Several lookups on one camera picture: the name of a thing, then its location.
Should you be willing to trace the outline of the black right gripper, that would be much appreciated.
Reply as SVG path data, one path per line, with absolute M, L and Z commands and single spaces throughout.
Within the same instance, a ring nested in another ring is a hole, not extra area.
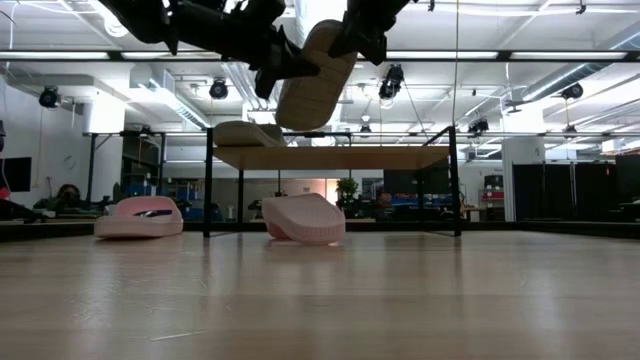
M 386 59 L 387 51 L 384 32 L 395 25 L 397 15 L 410 2 L 411 0 L 349 0 L 347 22 L 340 25 L 328 55 L 338 58 L 356 52 L 359 47 L 359 52 L 365 59 L 374 65 L 380 65 Z M 362 32 L 362 24 L 373 28 Z

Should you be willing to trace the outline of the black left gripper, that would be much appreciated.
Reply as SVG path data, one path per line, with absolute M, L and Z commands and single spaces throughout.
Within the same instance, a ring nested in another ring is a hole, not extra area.
M 278 79 L 316 76 L 318 65 L 306 59 L 284 28 L 273 22 L 284 13 L 281 0 L 242 1 L 227 13 L 223 1 L 171 1 L 169 39 L 269 68 L 256 72 L 255 93 L 268 99 Z

